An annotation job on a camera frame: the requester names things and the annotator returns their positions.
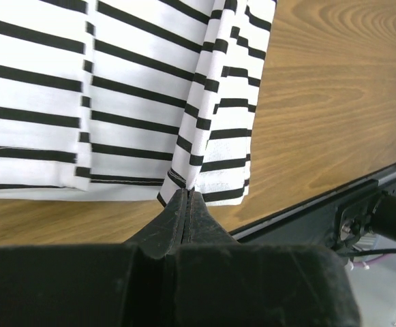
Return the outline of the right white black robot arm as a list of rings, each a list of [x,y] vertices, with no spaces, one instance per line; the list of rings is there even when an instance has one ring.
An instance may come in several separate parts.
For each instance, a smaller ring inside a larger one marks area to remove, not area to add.
[[[381,197],[371,214],[370,229],[393,241],[396,241],[396,197]]]

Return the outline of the black white striped tank top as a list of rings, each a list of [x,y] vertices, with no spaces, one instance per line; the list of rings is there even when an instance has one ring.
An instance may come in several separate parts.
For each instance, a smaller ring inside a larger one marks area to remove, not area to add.
[[[276,1],[0,1],[0,199],[249,191]]]

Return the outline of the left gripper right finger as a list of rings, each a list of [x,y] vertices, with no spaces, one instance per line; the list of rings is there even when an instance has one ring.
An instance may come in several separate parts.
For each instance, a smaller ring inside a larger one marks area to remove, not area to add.
[[[315,245],[242,245],[187,200],[175,254],[177,326],[360,326],[341,259]]]

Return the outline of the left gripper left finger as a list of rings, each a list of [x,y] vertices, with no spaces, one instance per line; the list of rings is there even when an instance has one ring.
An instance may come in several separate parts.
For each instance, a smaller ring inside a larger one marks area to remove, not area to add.
[[[124,243],[0,247],[0,326],[161,326],[187,196]]]

